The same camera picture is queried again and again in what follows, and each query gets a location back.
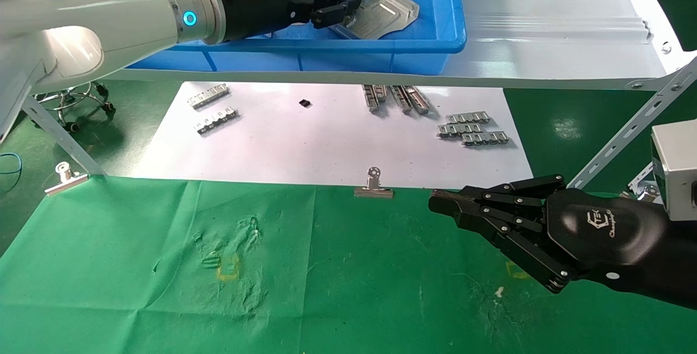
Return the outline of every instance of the blue led ring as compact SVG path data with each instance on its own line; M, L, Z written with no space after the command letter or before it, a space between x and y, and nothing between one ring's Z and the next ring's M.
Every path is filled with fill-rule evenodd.
M196 14L193 11L186 11L182 19L184 19L184 24L189 27L194 26L197 21Z

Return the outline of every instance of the white paper sheet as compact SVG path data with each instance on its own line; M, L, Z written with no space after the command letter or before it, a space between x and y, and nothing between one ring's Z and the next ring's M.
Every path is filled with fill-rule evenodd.
M488 187L532 177L502 89L420 88L431 113L404 115L391 94L369 113L350 84L228 83L231 94L195 111L187 99L216 83L182 84L133 175L227 182L364 185L380 168L385 187ZM312 106L299 105L301 99ZM193 125L225 106L239 118L201 136ZM464 148L436 137L445 115L486 111L486 131L508 145Z

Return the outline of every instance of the chair caster wheel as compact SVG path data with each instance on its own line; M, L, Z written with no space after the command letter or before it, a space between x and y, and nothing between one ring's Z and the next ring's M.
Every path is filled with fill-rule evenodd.
M105 102L104 105L101 106L101 108L106 113L114 113L115 111L117 111L117 109L114 108L114 104L109 101Z
M97 86L97 94L100 96L109 96L109 90L104 87L104 84L95 84Z
M63 129L68 131L68 133L75 133L80 130L80 126L77 125L77 123L66 123L65 126L63 126Z

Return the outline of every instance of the cable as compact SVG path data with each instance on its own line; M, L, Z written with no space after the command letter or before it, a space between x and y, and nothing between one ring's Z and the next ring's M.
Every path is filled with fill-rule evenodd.
M16 155L14 152L5 152L0 154L0 158L2 158L3 156L14 156L15 158L17 158L17 170L11 172L0 172L0 174L22 173L22 158L20 158L19 155Z
M15 174L15 173L19 173L19 175L17 176L17 180L15 180L15 183L12 184L12 187L8 188L6 191L0 191L0 195L5 195L5 193L8 193L9 191L14 190L14 188L17 187L17 184L20 183L20 178L22 178L22 158L20 158L20 156L16 155L14 152L5 152L5 153L0 154L0 158L2 158L3 156L14 156L15 158L17 158L17 166L18 167L17 167L17 170L15 170L15 171L0 172L0 175Z

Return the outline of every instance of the green tablecloth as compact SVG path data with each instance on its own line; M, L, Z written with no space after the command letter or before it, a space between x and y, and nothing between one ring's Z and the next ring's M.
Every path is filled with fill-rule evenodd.
M551 295L428 196L92 178L0 258L0 352L697 350L697 312Z

